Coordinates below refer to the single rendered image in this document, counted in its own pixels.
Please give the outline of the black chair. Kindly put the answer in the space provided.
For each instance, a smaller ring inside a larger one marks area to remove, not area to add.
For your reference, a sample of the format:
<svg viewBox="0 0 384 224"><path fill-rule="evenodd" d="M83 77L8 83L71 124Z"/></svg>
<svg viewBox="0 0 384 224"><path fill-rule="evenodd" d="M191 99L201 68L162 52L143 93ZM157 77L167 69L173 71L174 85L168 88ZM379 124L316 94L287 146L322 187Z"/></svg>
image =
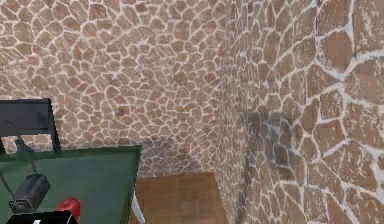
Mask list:
<svg viewBox="0 0 384 224"><path fill-rule="evenodd" d="M53 150L61 150L50 98L0 100L0 152L2 137L48 134Z"/></svg>

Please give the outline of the red round object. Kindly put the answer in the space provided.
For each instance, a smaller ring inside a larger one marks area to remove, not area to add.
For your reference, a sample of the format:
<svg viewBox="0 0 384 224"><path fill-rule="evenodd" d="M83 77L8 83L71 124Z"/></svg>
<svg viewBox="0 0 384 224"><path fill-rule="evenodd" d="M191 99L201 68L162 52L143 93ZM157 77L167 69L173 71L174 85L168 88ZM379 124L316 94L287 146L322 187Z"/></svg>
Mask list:
<svg viewBox="0 0 384 224"><path fill-rule="evenodd" d="M76 221L81 215L81 202L76 198L66 198L56 205L57 211L70 211Z"/></svg>

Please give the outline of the green table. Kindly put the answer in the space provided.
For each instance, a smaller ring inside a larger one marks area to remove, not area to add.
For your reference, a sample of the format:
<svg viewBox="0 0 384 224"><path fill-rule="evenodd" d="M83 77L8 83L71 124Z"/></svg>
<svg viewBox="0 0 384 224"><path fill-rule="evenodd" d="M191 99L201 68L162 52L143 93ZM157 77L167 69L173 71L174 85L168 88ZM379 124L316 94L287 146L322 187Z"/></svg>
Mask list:
<svg viewBox="0 0 384 224"><path fill-rule="evenodd" d="M0 155L0 172L12 190L36 168L50 190L39 206L52 211L63 199L81 202L79 224L128 224L142 147L119 146Z"/></svg>

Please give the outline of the black flat object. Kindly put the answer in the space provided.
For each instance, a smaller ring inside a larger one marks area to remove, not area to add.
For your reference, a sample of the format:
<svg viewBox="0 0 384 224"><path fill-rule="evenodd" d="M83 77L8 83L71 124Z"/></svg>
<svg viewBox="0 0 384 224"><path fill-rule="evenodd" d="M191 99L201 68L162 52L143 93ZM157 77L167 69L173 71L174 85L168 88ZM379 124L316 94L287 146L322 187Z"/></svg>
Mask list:
<svg viewBox="0 0 384 224"><path fill-rule="evenodd" d="M79 224L80 210L61 210L12 215L6 224Z"/></svg>

